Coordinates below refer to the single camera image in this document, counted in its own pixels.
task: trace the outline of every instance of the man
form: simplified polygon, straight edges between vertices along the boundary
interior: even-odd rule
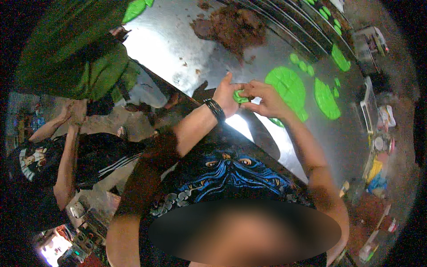
[[[165,106],[167,97],[128,57],[125,46],[113,36],[117,31],[109,32],[121,24],[129,2],[50,4],[22,51],[15,90],[90,99],[95,104],[89,103],[88,115],[106,115],[114,104]]]
[[[238,109],[232,98],[235,90],[244,89],[240,93],[242,97],[261,97],[260,105],[244,103],[242,107],[263,116],[280,118],[289,127],[299,155],[302,155],[301,161],[310,175],[308,192],[296,190],[288,177],[272,171],[254,155],[248,155],[244,148],[238,150],[230,145],[212,148],[215,144],[211,144],[210,148],[195,146],[219,122],[215,112],[211,112],[209,106],[202,105],[174,127],[173,132],[159,136],[151,157],[141,158],[134,174],[129,177],[107,234],[107,256],[113,267],[212,267],[162,252],[148,239],[148,227],[158,216],[173,209],[225,198],[279,200],[308,207],[314,205],[318,211],[333,218],[341,228],[339,242],[326,253],[298,262],[297,266],[330,265],[344,249],[348,239],[348,215],[320,145],[272,86],[257,81],[231,85],[230,81],[231,74],[228,73],[216,89],[213,100],[223,109],[225,117],[230,117]],[[176,162],[175,170],[164,178],[163,173],[166,170],[170,172],[170,167]],[[312,200],[306,197],[306,193],[311,194]],[[202,244],[199,249],[208,247],[207,251],[201,252],[218,261],[237,254],[250,255],[256,250],[257,256],[266,257],[266,254],[259,254],[260,249],[268,252],[268,248],[278,241],[263,236],[263,243],[260,244],[254,240],[266,229],[243,231],[239,225],[236,223],[236,232],[231,232],[239,234],[241,238],[215,240],[213,237],[214,243]]]
[[[67,101],[57,118],[9,154],[4,200],[13,208],[15,226],[37,233],[70,222],[65,207],[76,189],[91,188],[146,148],[108,133],[81,134],[85,115],[86,100]],[[51,140],[66,122],[68,133]]]

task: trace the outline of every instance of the green jacket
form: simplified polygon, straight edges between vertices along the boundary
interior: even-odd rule
[[[98,100],[121,77],[128,89],[137,65],[109,33],[119,26],[130,0],[58,0],[51,4],[25,46],[16,70],[16,90]]]

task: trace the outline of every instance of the cartoon eye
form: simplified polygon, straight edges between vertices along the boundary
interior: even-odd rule
[[[252,164],[252,160],[248,159],[248,158],[241,158],[239,159],[240,163],[243,163],[246,166],[250,166]]]
[[[213,168],[218,165],[218,161],[206,162],[206,167]]]

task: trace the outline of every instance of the metal table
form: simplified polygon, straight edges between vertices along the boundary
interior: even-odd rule
[[[208,81],[208,88],[215,88],[227,71],[233,73],[233,82],[249,82],[252,79],[264,80],[267,73],[278,66],[295,70],[306,88],[305,109],[309,118],[305,123],[325,150],[337,186],[341,186],[345,180],[361,179],[369,146],[366,130],[355,108],[359,105],[355,99],[356,88],[363,84],[356,64],[346,73],[339,72],[331,59],[313,64],[315,77],[321,81],[330,86],[334,85],[334,77],[341,81],[337,103],[342,116],[329,120],[314,99],[314,78],[300,71],[289,60],[290,53],[298,52],[273,31],[267,29],[265,46],[245,51],[246,60],[251,56],[256,58],[252,64],[244,64],[243,67],[220,44],[197,38],[189,23],[197,19],[198,14],[208,18],[213,10],[222,5],[216,1],[210,4],[213,8],[205,12],[195,1],[156,0],[151,8],[125,26],[127,30],[132,30],[124,42],[128,55],[189,96],[205,80]],[[258,118],[280,149],[279,162],[307,183],[286,130],[265,117]],[[241,117],[235,115],[230,121],[232,123],[229,124],[252,140]]]

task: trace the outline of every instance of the black bracelet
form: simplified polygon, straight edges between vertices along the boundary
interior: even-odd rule
[[[225,121],[225,114],[224,111],[222,110],[221,106],[213,99],[208,98],[206,100],[203,101],[211,110],[211,112],[213,113],[213,115],[215,116],[216,120],[219,123],[222,123]]]

